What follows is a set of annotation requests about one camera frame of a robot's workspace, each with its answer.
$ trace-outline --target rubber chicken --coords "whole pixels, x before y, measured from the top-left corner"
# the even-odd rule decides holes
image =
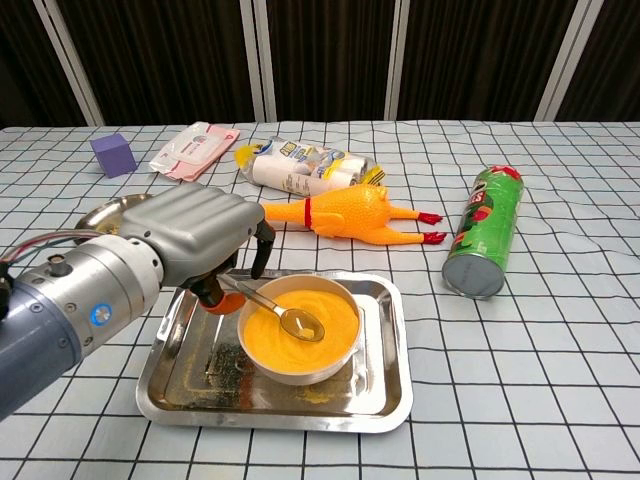
[[[294,222],[324,237],[355,238],[374,245],[438,244],[446,233],[397,232],[391,219],[410,219],[434,225],[440,215],[420,213],[391,205],[387,188],[354,185],[289,204],[263,205],[269,221]]]

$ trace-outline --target black curtain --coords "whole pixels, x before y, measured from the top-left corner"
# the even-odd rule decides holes
[[[32,0],[0,2],[0,128],[86,125]]]
[[[412,1],[398,118],[532,120],[575,4]]]
[[[237,0],[58,0],[110,125],[253,121]]]
[[[393,0],[268,0],[278,120],[381,119]]]
[[[607,0],[556,117],[640,120],[640,2]]]

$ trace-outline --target purple cube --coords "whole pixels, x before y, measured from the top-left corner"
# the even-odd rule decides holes
[[[107,177],[113,178],[135,171],[136,161],[133,159],[131,148],[119,133],[90,140],[90,143]]]

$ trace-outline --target green can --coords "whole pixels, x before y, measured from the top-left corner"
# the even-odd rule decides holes
[[[442,276],[457,293],[486,298],[504,284],[507,258],[524,184],[509,166],[481,172],[462,214]]]

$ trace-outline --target checkered tablecloth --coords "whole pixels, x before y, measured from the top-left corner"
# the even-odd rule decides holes
[[[489,301],[447,291],[451,236],[381,248],[281,225],[270,268],[367,271],[402,292],[415,395],[405,423],[382,435],[150,423],[134,388],[172,295],[163,291],[144,318],[0,423],[0,478],[640,478],[640,123],[233,127],[234,148],[280,135],[374,156],[394,204],[446,215],[447,232],[485,165],[515,166],[527,188],[507,284]],[[115,196],[170,187],[148,162],[180,129],[1,131],[0,250],[73,227]],[[107,179],[88,140],[114,131],[139,167]],[[251,200],[290,198],[247,183],[232,153],[199,181]],[[241,251],[244,266],[253,247]]]

